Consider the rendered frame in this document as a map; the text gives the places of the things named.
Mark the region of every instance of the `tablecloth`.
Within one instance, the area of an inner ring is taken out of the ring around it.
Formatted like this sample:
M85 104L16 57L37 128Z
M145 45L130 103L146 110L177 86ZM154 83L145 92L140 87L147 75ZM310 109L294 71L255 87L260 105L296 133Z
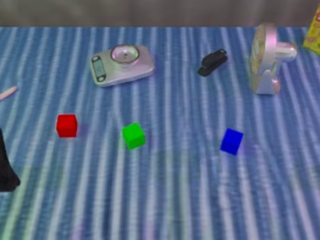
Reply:
M298 45L275 96L255 95L255 28L0 28L0 102L9 161L21 185L0 194L2 240L319 240L320 57L307 28L278 28ZM97 87L89 58L142 44L153 76ZM201 59L227 62L208 77ZM59 138L58 114L76 114ZM138 122L146 144L129 150ZM242 132L237 156L220 150Z

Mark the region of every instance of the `blue cube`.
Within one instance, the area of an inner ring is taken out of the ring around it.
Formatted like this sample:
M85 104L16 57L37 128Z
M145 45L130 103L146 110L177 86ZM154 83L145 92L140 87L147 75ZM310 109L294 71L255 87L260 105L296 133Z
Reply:
M228 128L222 140L220 150L236 156L243 136L242 132Z

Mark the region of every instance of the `yellow box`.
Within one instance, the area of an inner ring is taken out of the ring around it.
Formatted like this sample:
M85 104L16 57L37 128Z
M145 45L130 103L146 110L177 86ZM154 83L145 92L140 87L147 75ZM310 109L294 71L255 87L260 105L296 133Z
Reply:
M320 55L320 4L306 34L303 46Z

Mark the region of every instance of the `beige wall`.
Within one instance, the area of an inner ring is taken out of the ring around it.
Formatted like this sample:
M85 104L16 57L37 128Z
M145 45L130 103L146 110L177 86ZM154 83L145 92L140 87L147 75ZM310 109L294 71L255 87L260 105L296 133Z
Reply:
M320 0L0 0L5 26L308 26Z

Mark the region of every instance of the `black hair clip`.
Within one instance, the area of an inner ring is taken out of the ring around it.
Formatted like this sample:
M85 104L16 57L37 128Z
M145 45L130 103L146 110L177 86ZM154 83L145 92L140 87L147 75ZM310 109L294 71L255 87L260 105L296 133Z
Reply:
M10 166L4 137L0 128L0 192L13 192L20 185L20 179Z
M227 52L224 49L219 49L205 56L201 61L201 67L198 69L198 74L206 77L215 69L220 67L227 61Z

